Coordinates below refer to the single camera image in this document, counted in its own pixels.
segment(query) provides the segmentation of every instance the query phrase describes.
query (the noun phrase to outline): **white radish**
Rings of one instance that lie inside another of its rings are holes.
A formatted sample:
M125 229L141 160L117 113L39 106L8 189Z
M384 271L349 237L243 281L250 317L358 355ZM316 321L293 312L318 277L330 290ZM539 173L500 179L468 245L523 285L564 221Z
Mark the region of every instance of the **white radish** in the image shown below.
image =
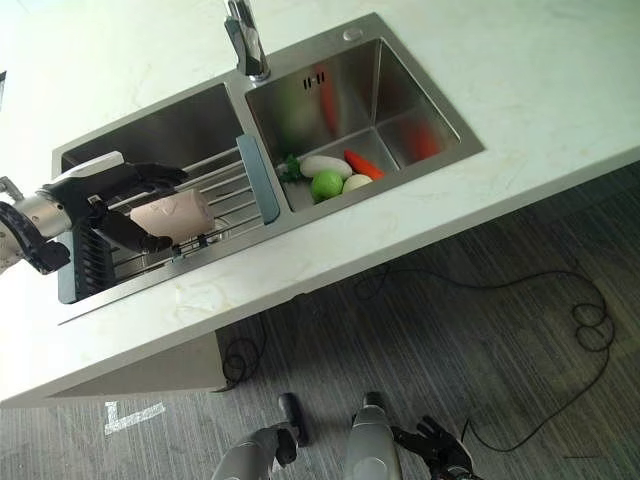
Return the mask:
M371 182L373 182L373 180L371 180L370 177L362 175L361 173L352 175L344 182L342 193L350 192L351 190L355 190L356 188L360 188L361 186Z
M353 175L351 166L339 158L325 157L324 155L311 155L300 163L300 173L307 178L313 178L323 170L332 170L346 180Z

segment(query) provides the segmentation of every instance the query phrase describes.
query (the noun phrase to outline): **dish rack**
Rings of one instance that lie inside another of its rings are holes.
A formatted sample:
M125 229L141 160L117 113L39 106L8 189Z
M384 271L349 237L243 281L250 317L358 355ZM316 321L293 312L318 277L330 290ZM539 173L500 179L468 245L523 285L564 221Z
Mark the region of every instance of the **dish rack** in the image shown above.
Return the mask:
M61 279L58 283L61 302L74 303L88 298L264 225L238 146L193 163L183 170L189 176L176 190L196 188L204 195L215 218L211 230L171 249L142 254L112 244L87 224L79 224L59 239L71 252L71 263L60 270ZM128 214L132 208L156 198L152 194L141 193L116 199L109 208Z

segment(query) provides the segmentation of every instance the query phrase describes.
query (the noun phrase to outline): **sink basin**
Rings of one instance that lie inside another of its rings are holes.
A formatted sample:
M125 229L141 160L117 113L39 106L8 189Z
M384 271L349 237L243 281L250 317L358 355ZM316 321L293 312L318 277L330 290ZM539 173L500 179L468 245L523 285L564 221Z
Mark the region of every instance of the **sink basin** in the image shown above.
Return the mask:
M288 154L343 158L350 149L392 173L460 143L383 39L250 91L247 102L276 171ZM309 183L282 182L292 210L315 205Z
M207 232L141 255L80 223L59 241L67 321L482 150L423 68L376 14L267 57L262 83L233 70L106 125L53 152L53 173L120 151L129 162L185 169L215 216ZM387 175L314 204L310 181L281 183L288 154L338 158L351 149ZM109 205L125 214L154 197Z

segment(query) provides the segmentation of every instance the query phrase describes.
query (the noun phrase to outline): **black cable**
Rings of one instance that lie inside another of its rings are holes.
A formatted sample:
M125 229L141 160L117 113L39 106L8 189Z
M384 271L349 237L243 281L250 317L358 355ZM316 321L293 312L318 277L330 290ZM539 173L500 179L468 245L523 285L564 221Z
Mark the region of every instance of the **black cable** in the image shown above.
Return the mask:
M233 390L240 383L246 382L253 377L260 366L260 360L264 355L264 351L267 347L267 329L264 325L264 317L258 313L256 317L259 320L260 330L262 332L262 340L260 345L249 337L238 337L232 340L224 350L222 358L222 373L227 380L227 386L220 390L216 390L212 393L222 393ZM240 351L240 347L249 347L250 354L248 357L251 360L247 360L245 355Z
M573 403L575 403L580 397L582 397L582 395L587 393L596 383L598 383L598 381L602 378L602 376L604 375L605 371L607 370L607 367L609 365L609 360L611 358L611 345L615 341L615 337L616 337L615 323L613 322L613 319L609 316L608 309L607 309L607 302L606 302L606 300L604 298L604 295L600 291L600 289L593 283L593 281L591 279L589 279L588 277L586 277L586 276L584 276L584 275L582 275L580 273L577 273L575 271L570 271L570 270L549 270L549 271L537 272L537 273L534 273L534 274L531 274L531 275L526 275L524 277L516 278L515 280L511 280L511 281L504 282L504 283L478 285L478 284L469 284L469 283L459 282L457 280L451 279L449 277L446 277L444 275L432 272L432 271L424 269L424 268L403 268L403 269L398 269L398 270L392 270L390 265L384 264L383 265L383 271L381 273L377 273L377 274L373 275L374 279L376 277L378 277L378 283L377 283L377 285L375 285L373 290L371 292L369 292L368 294L362 293L362 288L361 287L366 282L371 281L371 277L364 278L364 279L358 281L358 283L356 283L356 285L354 286L355 295L359 300L370 300L371 298L373 298L375 295L377 295L380 292L380 290L382 289L382 287L385 284L385 281L387 280L387 278L390 275L406 274L406 273L423 274L423 275L426 275L426 276L430 276L430 277L436 278L436 279L438 279L438 280L440 280L440 281L442 281L444 283L447 283L447 284L452 285L452 286L457 287L457 288L466 288L466 289L470 289L470 290L480 290L480 291L498 290L498 289L503 289L503 288L509 288L509 287L513 287L515 285L523 284L523 283L529 282L531 280L542 278L542 277L547 277L547 276L564 276L564 277L567 277L567 278L573 278L573 279L580 280L583 284L589 286L594 292L596 292L598 294L598 297L599 297L599 303L598 304L591 303L591 302L581 302L581 303L577 303L577 304L573 305L572 308L571 308L571 317L577 323L576 329L574 331L574 337L575 337L578 345L584 351L589 352L589 353L605 352L604 362L602 363L602 366L598 370L598 373L593 377L593 379L590 380L580 390L578 390L569 400L567 400L564 404L562 404L553 413L551 413L550 415L546 416L527 435L525 435L524 438L522 438L520 441L518 441L516 444L514 444L514 445L512 445L510 447L497 447L497 446L491 445L489 442L487 442L484 438L482 438L478 434L478 431L476 430L475 424L474 424L473 420L471 419L471 417L467 418L467 420L466 420L466 422L464 424L464 427L462 428L462 434L460 436L460 441L461 442L464 442L464 438L465 438L465 435L466 435L467 431L470 431L471 433L473 433L473 435L478 439L478 441L484 447L486 447L486 448L488 448L490 450L493 450L495 452L501 452L501 453L513 452L514 450L517 450L518 448L523 446L525 443L527 443L529 440L531 440L531 438L533 438L535 436L535 434L538 433L540 431L540 429L542 429L542 427L544 427L548 422L550 422L555 417L560 415L563 411L565 411L567 408L569 408L569 406L571 406ZM586 309L593 309L593 310L596 310L597 312L599 312L599 314L600 314L599 320L596 321L596 322L592 322L592 323L589 323L589 322L583 320L581 318L580 312L583 311L583 310L586 310ZM605 326L605 324L609 325L608 333L603 333L601 331L601 329L600 329L600 327ZM584 339L585 338L584 334L586 332L592 332L592 333L596 333L597 335L599 335L599 337L602 339L601 345L593 346L593 345L588 344L586 342L586 340Z

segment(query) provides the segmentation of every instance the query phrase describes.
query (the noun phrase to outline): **faucet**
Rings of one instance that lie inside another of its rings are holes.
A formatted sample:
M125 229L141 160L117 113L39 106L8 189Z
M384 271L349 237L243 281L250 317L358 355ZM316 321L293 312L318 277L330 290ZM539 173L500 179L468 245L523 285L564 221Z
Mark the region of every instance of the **faucet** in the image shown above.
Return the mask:
M252 81L260 82L270 72L249 0L227 0L226 4L228 16L224 26L238 54L238 70Z

